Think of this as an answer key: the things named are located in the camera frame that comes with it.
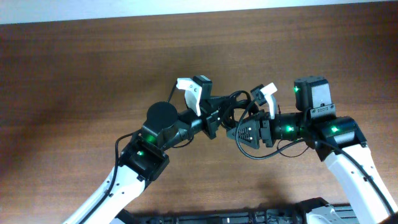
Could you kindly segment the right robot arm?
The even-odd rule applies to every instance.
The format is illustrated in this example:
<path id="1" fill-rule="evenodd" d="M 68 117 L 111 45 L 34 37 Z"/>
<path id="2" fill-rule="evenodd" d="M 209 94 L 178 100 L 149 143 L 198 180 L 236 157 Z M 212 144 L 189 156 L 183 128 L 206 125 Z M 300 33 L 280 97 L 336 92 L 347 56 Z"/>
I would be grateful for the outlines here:
<path id="1" fill-rule="evenodd" d="M 368 142 L 356 121 L 338 117 L 330 86 L 323 77 L 303 77 L 294 81 L 296 113 L 282 114 L 277 108 L 273 83 L 252 90 L 254 101 L 245 109 L 267 103 L 269 110 L 243 114 L 227 132 L 236 141 L 258 149 L 263 142 L 273 147 L 277 140 L 287 141 L 276 154 L 304 142 L 343 188 L 360 223 L 387 223 L 397 220 L 397 204 L 382 181 L 372 159 Z"/>

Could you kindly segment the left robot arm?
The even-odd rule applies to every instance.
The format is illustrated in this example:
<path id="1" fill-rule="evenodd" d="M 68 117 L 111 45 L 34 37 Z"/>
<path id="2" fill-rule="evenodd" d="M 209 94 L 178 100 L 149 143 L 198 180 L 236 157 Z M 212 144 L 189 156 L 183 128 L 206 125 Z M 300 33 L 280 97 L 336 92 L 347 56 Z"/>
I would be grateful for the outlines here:
<path id="1" fill-rule="evenodd" d="M 130 138 L 117 158 L 112 171 L 100 187 L 77 209 L 66 223 L 111 223 L 116 215 L 154 182 L 169 164 L 166 150 L 180 147 L 199 132 L 210 139 L 232 104 L 228 96 L 201 100 L 199 112 L 183 112 L 169 102 L 154 103 L 147 111 L 142 128 Z"/>

